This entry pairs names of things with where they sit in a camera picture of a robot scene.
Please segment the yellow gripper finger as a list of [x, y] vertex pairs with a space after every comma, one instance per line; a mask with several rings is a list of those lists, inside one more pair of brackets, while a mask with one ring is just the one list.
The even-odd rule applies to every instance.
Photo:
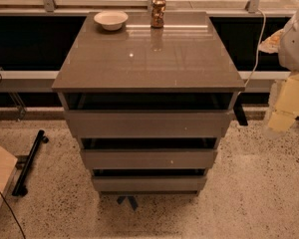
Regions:
[[276, 132], [287, 131], [299, 117], [299, 73], [283, 83], [269, 118], [268, 127]]

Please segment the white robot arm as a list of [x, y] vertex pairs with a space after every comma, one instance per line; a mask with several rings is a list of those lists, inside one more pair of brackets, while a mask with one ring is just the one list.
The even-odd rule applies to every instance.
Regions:
[[291, 74], [282, 83], [268, 127], [284, 132], [299, 117], [299, 9], [283, 28], [278, 58], [280, 65]]

